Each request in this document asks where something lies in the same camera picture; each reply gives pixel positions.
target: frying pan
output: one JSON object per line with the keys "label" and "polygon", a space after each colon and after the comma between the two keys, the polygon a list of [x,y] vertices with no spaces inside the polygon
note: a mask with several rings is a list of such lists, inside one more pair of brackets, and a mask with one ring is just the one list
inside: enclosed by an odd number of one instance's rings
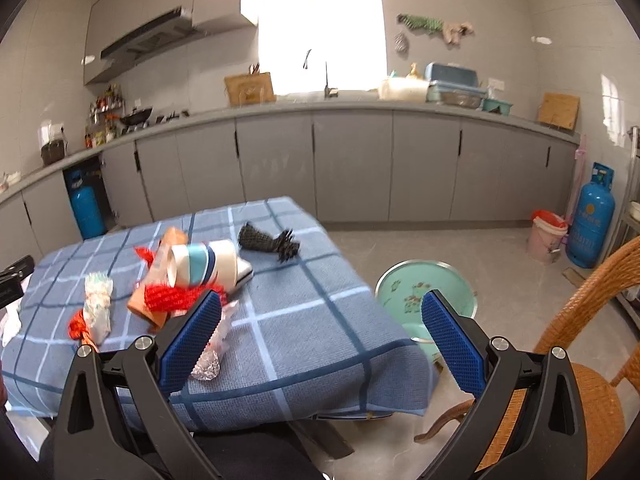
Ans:
{"label": "frying pan", "polygon": [[136,124],[140,124],[145,122],[149,116],[151,115],[151,110],[153,108],[144,108],[143,110],[133,110],[129,115],[123,115],[120,118],[120,122],[124,124],[127,128],[132,126],[136,126]]}

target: blue gripper pad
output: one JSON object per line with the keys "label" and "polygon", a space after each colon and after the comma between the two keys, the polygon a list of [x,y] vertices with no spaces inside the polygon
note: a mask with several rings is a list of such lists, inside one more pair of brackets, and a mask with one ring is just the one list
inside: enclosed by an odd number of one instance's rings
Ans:
{"label": "blue gripper pad", "polygon": [[460,389],[479,398],[486,386],[482,356],[433,292],[422,298],[422,322]]}
{"label": "blue gripper pad", "polygon": [[184,387],[221,316],[220,298],[214,292],[207,294],[162,355],[158,378],[162,393],[169,396]]}

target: cabinet handle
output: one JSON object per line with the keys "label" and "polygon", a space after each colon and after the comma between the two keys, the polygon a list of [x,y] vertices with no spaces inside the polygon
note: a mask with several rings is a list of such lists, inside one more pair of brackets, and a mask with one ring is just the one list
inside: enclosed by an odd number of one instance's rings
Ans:
{"label": "cabinet handle", "polygon": [[27,204],[24,200],[22,201],[22,205],[24,206],[24,210],[27,213],[27,219],[29,220],[29,225],[33,225],[33,223],[31,222],[31,215],[29,214],[29,209],[27,208]]}

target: range hood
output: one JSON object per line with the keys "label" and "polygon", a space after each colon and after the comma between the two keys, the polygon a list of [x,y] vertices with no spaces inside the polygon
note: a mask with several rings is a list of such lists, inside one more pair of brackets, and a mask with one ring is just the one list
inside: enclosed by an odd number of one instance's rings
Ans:
{"label": "range hood", "polygon": [[136,62],[194,39],[192,36],[197,33],[191,25],[190,13],[177,7],[114,41],[100,53],[100,58],[112,62],[111,71],[123,72]]}

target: pink bucket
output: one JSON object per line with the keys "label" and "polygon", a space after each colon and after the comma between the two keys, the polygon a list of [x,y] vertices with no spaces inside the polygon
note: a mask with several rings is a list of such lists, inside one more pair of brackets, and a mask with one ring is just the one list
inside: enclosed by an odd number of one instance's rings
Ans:
{"label": "pink bucket", "polygon": [[551,211],[536,211],[527,241],[527,254],[541,264],[551,264],[560,255],[562,238],[568,225],[564,219]]}

